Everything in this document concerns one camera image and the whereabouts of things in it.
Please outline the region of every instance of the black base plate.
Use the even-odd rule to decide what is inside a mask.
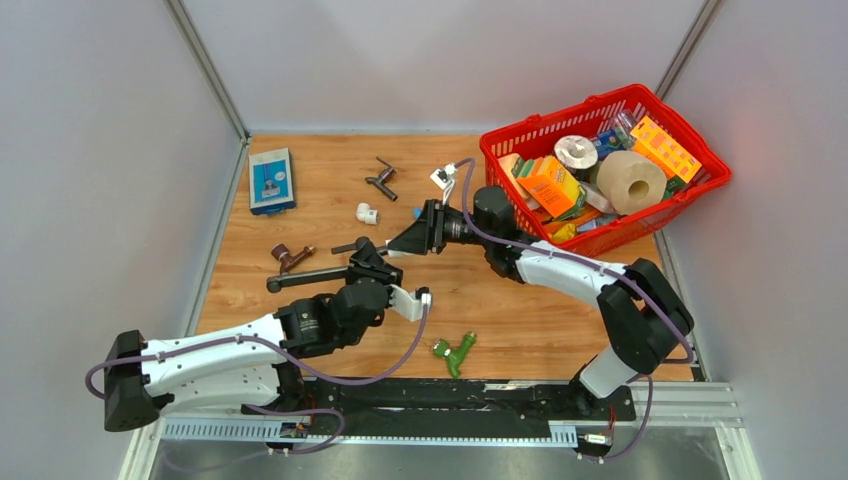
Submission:
[[[577,412],[563,383],[539,382],[510,389],[486,388],[509,380],[387,378],[371,385],[348,387],[320,379],[305,382],[318,408],[335,408],[345,416],[345,435],[546,438],[549,420],[608,421],[636,418],[630,389],[620,387],[590,417]],[[337,420],[315,418],[314,434],[330,434]]]

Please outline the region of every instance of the wooden table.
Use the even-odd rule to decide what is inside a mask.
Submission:
[[[315,255],[295,272],[346,265],[347,255],[331,255],[331,247],[363,235],[382,244],[413,221],[413,207],[441,197],[429,179],[435,167],[475,156],[478,166],[472,186],[474,190],[482,186],[478,140],[466,135],[255,137],[251,154],[291,149],[298,206],[273,217],[252,215],[245,168],[197,333],[246,323],[297,298],[336,292],[341,281],[268,293],[265,279],[279,269],[271,248],[282,242],[296,252],[315,245]],[[397,169],[389,183],[398,194],[396,202],[363,180],[383,168],[375,155]],[[457,192],[453,203],[459,205],[459,198]],[[359,202],[380,211],[379,225],[355,219]],[[638,257],[658,263],[650,236],[601,259],[630,263]],[[439,338],[458,344],[468,331],[476,332],[478,341],[462,365],[464,378],[569,379],[608,343],[600,315],[592,307],[553,290],[501,279],[489,269],[478,246],[449,245],[441,255],[402,257],[392,259],[392,264],[404,270],[407,290],[426,285],[434,297],[422,343],[396,376],[447,377],[444,361],[433,356],[431,346]],[[383,325],[370,328],[359,345],[308,363],[334,375],[374,375],[403,355],[417,329],[417,323],[389,311]],[[655,378],[692,379],[687,367],[674,365],[661,367]]]

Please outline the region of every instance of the red plastic basket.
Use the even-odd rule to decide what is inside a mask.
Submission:
[[[656,232],[698,197],[730,181],[730,169],[683,117],[644,85],[629,85],[603,95],[593,95],[579,105],[555,113],[531,115],[524,121],[486,133],[480,138],[480,149],[486,158],[486,184],[500,185],[506,190],[515,206],[515,218],[521,228],[553,243],[550,234],[507,179],[498,158],[513,152],[528,159],[550,155],[556,141],[564,135],[592,137],[612,128],[612,119],[625,108],[630,109],[637,120],[643,115],[653,119],[701,162],[701,170],[668,200],[556,244],[558,247],[581,255],[600,255]]]

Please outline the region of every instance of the green pipe fitting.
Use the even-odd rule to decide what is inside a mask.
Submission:
[[[439,339],[433,345],[433,355],[445,359],[445,363],[448,365],[448,372],[450,372],[451,377],[455,380],[460,375],[459,366],[465,361],[465,356],[468,355],[468,351],[471,350],[471,346],[475,343],[477,343],[477,334],[474,332],[466,333],[462,337],[462,345],[457,349],[450,348],[448,342]]]

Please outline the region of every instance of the white pipe elbow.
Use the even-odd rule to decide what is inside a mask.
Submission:
[[[356,207],[356,219],[368,225],[377,225],[380,221],[380,212],[371,208],[367,203],[360,203]]]

